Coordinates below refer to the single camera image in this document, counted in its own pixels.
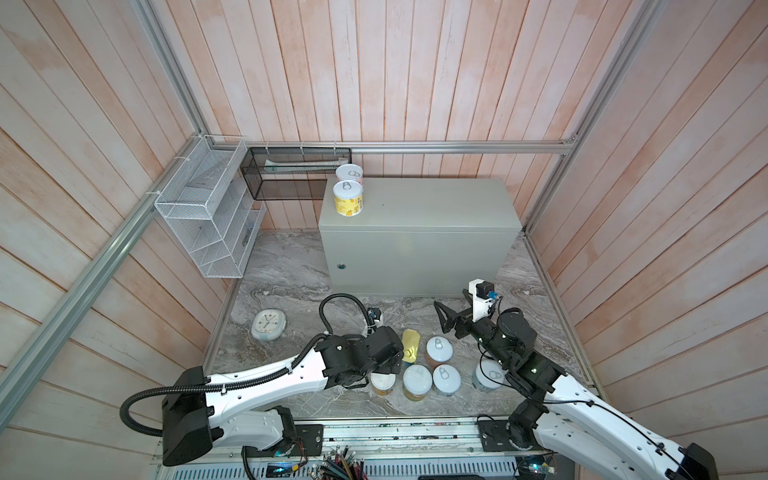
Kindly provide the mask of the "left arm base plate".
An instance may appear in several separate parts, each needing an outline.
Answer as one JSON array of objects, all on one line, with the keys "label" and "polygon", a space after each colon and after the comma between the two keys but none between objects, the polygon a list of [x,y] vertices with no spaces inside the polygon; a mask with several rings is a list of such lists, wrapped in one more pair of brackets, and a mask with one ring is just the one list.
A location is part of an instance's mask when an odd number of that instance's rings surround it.
[{"label": "left arm base plate", "polygon": [[322,453],[324,426],[320,423],[296,425],[295,435],[266,450],[244,446],[241,452],[249,458],[299,458]]}]

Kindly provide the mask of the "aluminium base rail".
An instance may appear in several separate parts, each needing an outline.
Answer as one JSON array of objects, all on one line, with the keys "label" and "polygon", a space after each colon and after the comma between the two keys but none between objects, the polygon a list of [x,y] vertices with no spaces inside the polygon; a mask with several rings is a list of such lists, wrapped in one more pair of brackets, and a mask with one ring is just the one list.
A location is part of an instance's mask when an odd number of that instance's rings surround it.
[{"label": "aluminium base rail", "polygon": [[[310,453],[306,464],[294,472],[288,470],[294,458],[257,457],[248,460],[245,471],[241,450],[237,447],[215,448],[189,464],[165,467],[155,457],[149,479],[319,479],[320,466],[341,454],[352,465],[363,469],[364,479],[417,479],[421,476],[467,476],[515,478],[536,457],[555,469],[560,479],[587,479],[571,461],[547,450],[495,451],[483,449],[489,442],[477,423],[489,417],[325,419],[321,450]],[[286,470],[273,473],[270,466],[281,464]]]}]

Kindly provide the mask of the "yellow can plain lid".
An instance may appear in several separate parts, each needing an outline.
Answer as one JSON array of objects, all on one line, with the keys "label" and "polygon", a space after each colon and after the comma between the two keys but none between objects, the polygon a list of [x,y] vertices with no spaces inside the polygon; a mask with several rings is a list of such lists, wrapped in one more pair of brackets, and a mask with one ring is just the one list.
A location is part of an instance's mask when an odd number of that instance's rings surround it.
[{"label": "yellow can plain lid", "polygon": [[370,374],[370,385],[374,393],[379,396],[386,396],[390,394],[394,389],[396,381],[397,376],[395,374]]}]

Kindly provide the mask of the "pink label white can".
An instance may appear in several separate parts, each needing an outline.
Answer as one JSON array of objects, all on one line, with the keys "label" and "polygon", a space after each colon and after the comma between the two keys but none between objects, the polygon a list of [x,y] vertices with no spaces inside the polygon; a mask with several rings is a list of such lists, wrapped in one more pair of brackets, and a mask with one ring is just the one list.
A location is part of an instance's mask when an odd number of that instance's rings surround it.
[{"label": "pink label white can", "polygon": [[363,168],[354,163],[338,166],[335,170],[335,175],[338,181],[354,181],[360,185],[364,182]]}]

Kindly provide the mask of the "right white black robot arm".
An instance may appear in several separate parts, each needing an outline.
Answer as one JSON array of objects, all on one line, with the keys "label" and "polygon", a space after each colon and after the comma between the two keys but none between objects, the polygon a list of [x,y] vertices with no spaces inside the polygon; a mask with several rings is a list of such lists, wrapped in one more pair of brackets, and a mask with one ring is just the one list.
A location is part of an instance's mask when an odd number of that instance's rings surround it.
[{"label": "right white black robot arm", "polygon": [[714,456],[704,447],[681,446],[640,425],[538,352],[537,333],[520,309],[474,320],[472,309],[434,307],[443,332],[473,337],[502,367],[507,387],[523,396],[498,429],[507,443],[554,451],[606,479],[717,478]]}]

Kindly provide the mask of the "small white round clock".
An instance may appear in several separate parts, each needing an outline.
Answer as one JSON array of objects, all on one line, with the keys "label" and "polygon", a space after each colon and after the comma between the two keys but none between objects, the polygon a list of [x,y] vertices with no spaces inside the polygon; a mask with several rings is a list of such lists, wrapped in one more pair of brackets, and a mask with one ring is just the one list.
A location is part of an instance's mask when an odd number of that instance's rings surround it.
[{"label": "small white round clock", "polygon": [[255,316],[251,324],[251,337],[260,342],[278,339],[287,326],[287,316],[279,309],[263,309]]}]

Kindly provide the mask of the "grey metal cabinet box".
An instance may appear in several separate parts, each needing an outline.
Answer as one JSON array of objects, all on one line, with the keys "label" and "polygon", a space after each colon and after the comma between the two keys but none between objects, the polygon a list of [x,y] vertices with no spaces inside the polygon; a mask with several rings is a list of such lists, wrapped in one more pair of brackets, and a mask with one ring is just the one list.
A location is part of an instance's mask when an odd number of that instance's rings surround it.
[{"label": "grey metal cabinet box", "polygon": [[318,220],[334,291],[360,296],[458,297],[492,281],[522,230],[495,178],[367,178],[362,209],[327,182]]}]

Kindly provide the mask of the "black mesh wall basket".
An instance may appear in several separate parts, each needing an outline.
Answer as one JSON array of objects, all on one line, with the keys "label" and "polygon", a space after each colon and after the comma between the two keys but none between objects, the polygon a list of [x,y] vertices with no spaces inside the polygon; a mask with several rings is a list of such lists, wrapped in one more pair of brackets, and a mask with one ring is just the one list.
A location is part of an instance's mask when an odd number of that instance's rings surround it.
[{"label": "black mesh wall basket", "polygon": [[322,200],[327,179],[352,162],[339,147],[250,147],[240,173],[256,201]]}]

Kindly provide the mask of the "blue label pull-tab can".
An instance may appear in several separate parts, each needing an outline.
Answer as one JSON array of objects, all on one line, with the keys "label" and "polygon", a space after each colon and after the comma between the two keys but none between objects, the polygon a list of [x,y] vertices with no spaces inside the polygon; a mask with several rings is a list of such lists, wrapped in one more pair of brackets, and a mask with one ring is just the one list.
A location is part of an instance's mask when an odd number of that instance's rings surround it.
[{"label": "blue label pull-tab can", "polygon": [[433,371],[433,387],[437,393],[453,396],[462,385],[461,374],[449,364],[438,365]]}]

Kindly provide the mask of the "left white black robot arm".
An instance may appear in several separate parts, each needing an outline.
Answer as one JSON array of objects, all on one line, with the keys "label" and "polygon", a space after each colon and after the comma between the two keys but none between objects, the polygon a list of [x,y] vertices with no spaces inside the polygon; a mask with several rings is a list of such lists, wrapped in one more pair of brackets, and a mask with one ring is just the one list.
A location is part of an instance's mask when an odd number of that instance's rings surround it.
[{"label": "left white black robot arm", "polygon": [[161,396],[163,464],[182,465],[209,452],[229,434],[225,425],[259,406],[335,386],[350,388],[371,373],[398,373],[404,347],[383,326],[368,336],[315,335],[301,352],[282,362],[206,377],[186,370]]}]

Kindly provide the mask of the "teal label pull-tab can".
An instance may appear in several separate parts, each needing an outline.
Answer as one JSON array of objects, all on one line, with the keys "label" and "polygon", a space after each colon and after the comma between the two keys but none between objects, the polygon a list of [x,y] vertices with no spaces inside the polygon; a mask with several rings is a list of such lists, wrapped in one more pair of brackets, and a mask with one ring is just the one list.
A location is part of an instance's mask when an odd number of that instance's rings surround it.
[{"label": "teal label pull-tab can", "polygon": [[494,360],[483,359],[478,362],[472,376],[472,384],[481,392],[491,392],[504,384],[506,372]]}]

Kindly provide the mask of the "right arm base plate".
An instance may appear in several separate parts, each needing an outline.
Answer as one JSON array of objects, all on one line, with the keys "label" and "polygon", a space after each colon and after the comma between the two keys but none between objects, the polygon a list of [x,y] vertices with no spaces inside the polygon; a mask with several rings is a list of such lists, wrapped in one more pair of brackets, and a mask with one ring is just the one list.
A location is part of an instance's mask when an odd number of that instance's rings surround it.
[{"label": "right arm base plate", "polygon": [[538,447],[532,431],[518,422],[480,416],[476,426],[485,452],[530,451]]}]

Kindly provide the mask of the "yellow oval sardine tin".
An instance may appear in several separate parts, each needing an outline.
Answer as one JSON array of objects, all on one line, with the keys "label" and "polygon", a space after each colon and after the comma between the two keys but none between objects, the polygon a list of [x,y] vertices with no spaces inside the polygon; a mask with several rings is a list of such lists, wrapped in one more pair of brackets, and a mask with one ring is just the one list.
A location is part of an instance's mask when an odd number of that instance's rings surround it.
[{"label": "yellow oval sardine tin", "polygon": [[413,365],[418,359],[421,335],[414,329],[405,329],[402,333],[403,361]]}]

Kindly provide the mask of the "yellow label white-lid can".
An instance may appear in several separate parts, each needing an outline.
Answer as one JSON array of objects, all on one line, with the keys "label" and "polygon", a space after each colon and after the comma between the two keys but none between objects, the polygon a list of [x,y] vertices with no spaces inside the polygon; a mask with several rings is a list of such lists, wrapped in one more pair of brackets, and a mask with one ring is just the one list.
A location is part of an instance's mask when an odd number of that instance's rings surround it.
[{"label": "yellow label white-lid can", "polygon": [[333,186],[335,210],[344,217],[353,217],[363,210],[363,186],[354,180],[343,180]]}]

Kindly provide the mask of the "orange can plain lid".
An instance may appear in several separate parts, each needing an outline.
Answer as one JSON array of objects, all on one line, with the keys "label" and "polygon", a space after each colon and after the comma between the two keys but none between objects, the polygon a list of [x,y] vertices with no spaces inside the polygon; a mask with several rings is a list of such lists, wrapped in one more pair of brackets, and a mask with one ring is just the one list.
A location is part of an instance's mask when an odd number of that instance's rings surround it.
[{"label": "orange can plain lid", "polygon": [[411,401],[421,401],[430,392],[433,377],[430,370],[422,365],[411,365],[403,374],[404,395]]}]

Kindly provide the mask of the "brown label pull-tab can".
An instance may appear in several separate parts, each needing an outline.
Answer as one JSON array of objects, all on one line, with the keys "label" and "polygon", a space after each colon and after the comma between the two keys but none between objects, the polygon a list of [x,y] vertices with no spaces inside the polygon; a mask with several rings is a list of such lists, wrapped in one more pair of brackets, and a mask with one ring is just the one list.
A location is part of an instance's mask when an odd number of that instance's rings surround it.
[{"label": "brown label pull-tab can", "polygon": [[426,344],[425,358],[432,369],[447,364],[453,357],[454,348],[451,342],[442,336],[433,336]]}]

